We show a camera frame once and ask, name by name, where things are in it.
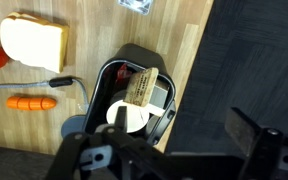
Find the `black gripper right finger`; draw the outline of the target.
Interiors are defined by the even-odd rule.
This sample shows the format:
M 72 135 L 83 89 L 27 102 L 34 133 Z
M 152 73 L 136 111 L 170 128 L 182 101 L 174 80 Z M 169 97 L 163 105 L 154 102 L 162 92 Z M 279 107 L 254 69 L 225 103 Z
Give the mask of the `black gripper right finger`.
M 249 156 L 261 128 L 239 108 L 232 107 L 226 115 L 225 130 L 243 154 Z

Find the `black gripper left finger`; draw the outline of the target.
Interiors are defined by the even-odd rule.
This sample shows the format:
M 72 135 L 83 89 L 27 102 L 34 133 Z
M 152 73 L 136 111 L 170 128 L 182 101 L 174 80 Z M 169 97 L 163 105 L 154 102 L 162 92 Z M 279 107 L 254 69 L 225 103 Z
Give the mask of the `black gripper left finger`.
M 117 114 L 115 118 L 115 126 L 122 131 L 127 130 L 127 107 L 120 106 L 117 109 Z

